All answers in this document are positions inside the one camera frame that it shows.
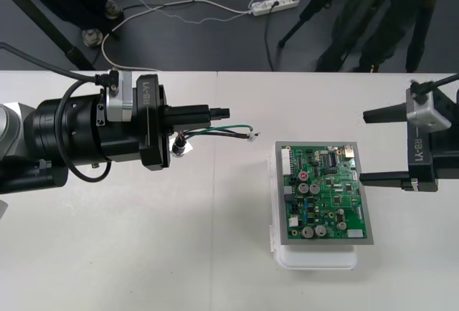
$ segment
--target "connector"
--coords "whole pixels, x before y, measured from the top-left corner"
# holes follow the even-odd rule
[[[260,135],[260,132],[254,133],[253,131],[249,133],[249,138],[247,139],[248,141],[254,141],[257,136]]]
[[[178,135],[172,145],[172,153],[177,157],[183,157],[185,154],[186,139],[182,135]]]

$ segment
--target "microchip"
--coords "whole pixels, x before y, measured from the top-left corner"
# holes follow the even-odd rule
[[[337,168],[325,168],[323,170],[323,173],[326,175],[336,175],[338,173],[338,169]]]
[[[293,202],[295,201],[295,197],[292,194],[286,194],[284,195],[284,200],[285,202]]]
[[[330,152],[328,154],[328,164],[330,165],[330,168],[334,168],[336,166],[336,155],[334,152]]]

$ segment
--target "green wire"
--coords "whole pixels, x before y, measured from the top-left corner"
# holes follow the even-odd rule
[[[230,128],[248,128],[250,132],[253,132],[253,127],[250,125],[229,125],[229,126],[221,126],[221,127],[209,127],[209,128],[206,128],[205,130],[200,130],[199,132],[196,132],[195,134],[191,134],[190,136],[186,137],[186,139],[190,139],[194,137],[195,135],[201,135],[204,133],[212,132],[213,130],[229,130]]]

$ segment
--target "white table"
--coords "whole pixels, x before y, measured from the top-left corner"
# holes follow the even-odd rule
[[[454,310],[459,181],[438,193],[366,188],[375,245],[358,248],[353,271],[292,272],[269,250],[273,143],[357,141],[365,172],[406,170],[405,125],[361,114],[403,102],[411,77],[161,73],[169,104],[230,107],[219,124],[262,135],[194,138],[161,172],[118,163],[95,185],[70,176],[64,188],[2,196],[0,310]],[[37,106],[71,81],[0,72],[0,83],[0,103]]]

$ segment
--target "capacitor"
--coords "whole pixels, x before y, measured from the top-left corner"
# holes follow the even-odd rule
[[[344,222],[341,222],[341,223],[337,223],[336,227],[342,231],[344,231],[345,229],[347,229],[347,224],[344,223]]]
[[[298,185],[298,191],[302,194],[306,194],[309,192],[309,186],[306,183],[300,183]]]
[[[306,171],[300,171],[298,173],[298,180],[306,182],[309,178],[309,174]]]
[[[313,238],[314,236],[314,230],[312,227],[305,227],[301,230],[301,236],[303,236],[304,238]]]
[[[314,232],[316,233],[317,237],[323,237],[326,235],[327,229],[325,228],[324,225],[319,225],[319,226],[316,226],[316,228],[314,229]]]
[[[311,194],[316,195],[321,191],[321,187],[319,187],[318,184],[313,183],[309,186],[309,191]]]

